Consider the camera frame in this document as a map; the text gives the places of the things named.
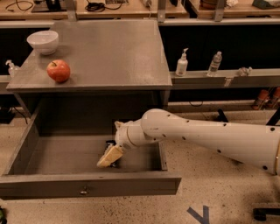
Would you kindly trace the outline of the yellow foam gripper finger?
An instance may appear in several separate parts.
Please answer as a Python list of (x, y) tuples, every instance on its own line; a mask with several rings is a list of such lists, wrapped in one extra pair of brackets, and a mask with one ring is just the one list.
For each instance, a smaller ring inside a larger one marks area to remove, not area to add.
[(97, 166), (100, 168), (109, 167), (113, 164), (116, 160), (121, 158), (124, 154), (124, 149), (122, 146), (116, 144), (110, 144), (108, 148), (105, 150), (102, 157), (97, 162)]

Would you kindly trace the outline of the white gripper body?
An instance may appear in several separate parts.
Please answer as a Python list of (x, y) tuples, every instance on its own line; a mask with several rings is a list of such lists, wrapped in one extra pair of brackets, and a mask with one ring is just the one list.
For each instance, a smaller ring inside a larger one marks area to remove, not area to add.
[(147, 136), (141, 126), (141, 121), (115, 122), (115, 142), (124, 151), (134, 150), (152, 143), (152, 138)]

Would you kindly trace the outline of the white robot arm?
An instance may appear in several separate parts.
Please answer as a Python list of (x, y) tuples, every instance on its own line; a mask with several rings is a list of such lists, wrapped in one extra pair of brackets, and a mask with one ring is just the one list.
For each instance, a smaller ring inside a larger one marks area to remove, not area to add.
[(115, 127), (115, 143), (105, 150), (99, 167), (110, 166), (125, 151), (163, 140), (184, 140), (280, 174), (280, 129), (276, 126), (191, 120), (154, 108), (136, 121), (116, 121)]

